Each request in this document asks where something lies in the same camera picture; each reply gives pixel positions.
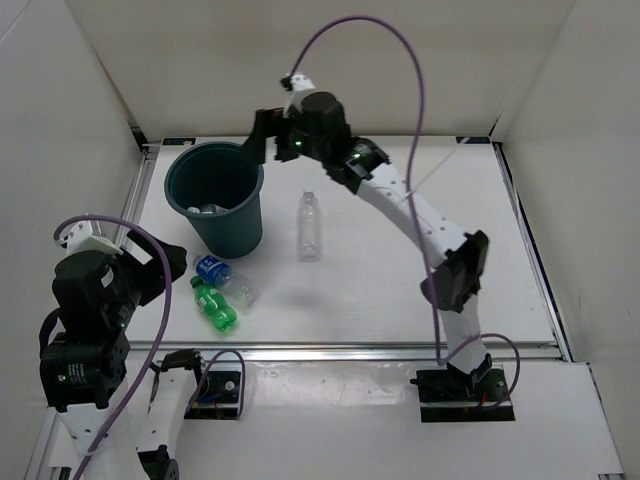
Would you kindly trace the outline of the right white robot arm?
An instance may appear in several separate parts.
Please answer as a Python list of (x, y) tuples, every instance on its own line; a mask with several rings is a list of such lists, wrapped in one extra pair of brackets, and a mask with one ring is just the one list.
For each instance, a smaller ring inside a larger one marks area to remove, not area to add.
[(342, 104), (329, 92), (312, 90), (286, 108), (257, 110), (242, 150), (262, 164), (269, 139), (275, 141), (275, 160), (319, 162), (333, 181), (376, 208), (421, 251), (428, 273), (420, 289), (444, 328), (435, 337), (447, 342), (441, 362), (450, 374), (450, 390), (460, 399), (476, 397), (492, 366), (481, 338), (477, 299), (487, 235), (465, 231), (410, 192), (383, 149), (352, 134)]

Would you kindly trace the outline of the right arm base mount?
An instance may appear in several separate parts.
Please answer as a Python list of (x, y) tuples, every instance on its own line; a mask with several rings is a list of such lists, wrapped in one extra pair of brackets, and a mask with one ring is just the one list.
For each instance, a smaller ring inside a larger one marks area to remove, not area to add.
[(410, 384), (418, 391), (422, 423), (512, 422), (504, 370), (492, 368), (468, 393), (445, 370), (418, 370)]

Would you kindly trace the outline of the green soda bottle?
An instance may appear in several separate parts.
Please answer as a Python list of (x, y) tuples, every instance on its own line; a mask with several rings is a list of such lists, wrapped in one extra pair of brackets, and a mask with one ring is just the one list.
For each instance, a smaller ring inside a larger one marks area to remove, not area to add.
[(216, 330), (225, 332), (235, 326), (236, 311), (215, 287), (199, 276), (192, 277), (189, 283), (196, 306)]

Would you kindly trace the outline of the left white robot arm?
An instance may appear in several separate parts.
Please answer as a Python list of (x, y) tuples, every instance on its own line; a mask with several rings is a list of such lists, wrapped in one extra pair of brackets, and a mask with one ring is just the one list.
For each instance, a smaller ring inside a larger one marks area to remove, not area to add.
[(92, 421), (74, 439), (92, 444), (127, 388), (125, 331), (139, 306), (163, 293), (165, 279), (186, 271), (184, 248), (162, 243), (155, 251), (142, 237), (133, 242), (151, 255), (141, 263), (130, 253), (73, 253), (55, 267), (58, 302), (42, 324), (40, 378), (47, 402), (60, 414)]

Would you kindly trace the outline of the clear labelled square bottle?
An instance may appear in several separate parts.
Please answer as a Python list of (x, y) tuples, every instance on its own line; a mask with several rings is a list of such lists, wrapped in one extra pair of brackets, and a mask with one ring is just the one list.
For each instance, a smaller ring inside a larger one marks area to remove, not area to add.
[(215, 203), (208, 203), (200, 206), (191, 206), (187, 208), (188, 212), (202, 215), (220, 215), (227, 212), (227, 209)]

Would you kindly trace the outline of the clear unlabelled plastic bottle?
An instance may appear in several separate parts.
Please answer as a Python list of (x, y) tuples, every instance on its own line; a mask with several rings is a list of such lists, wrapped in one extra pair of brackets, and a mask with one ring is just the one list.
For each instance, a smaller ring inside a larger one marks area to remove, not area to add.
[(313, 191), (305, 190), (297, 213), (297, 254), (300, 261), (313, 262), (321, 257), (321, 215)]

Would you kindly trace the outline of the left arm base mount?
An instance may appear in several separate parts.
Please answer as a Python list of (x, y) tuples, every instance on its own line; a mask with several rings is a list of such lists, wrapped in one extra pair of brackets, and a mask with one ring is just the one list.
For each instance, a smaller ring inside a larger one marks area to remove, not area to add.
[(245, 367), (241, 363), (217, 366), (206, 374), (185, 420), (238, 420), (244, 409)]

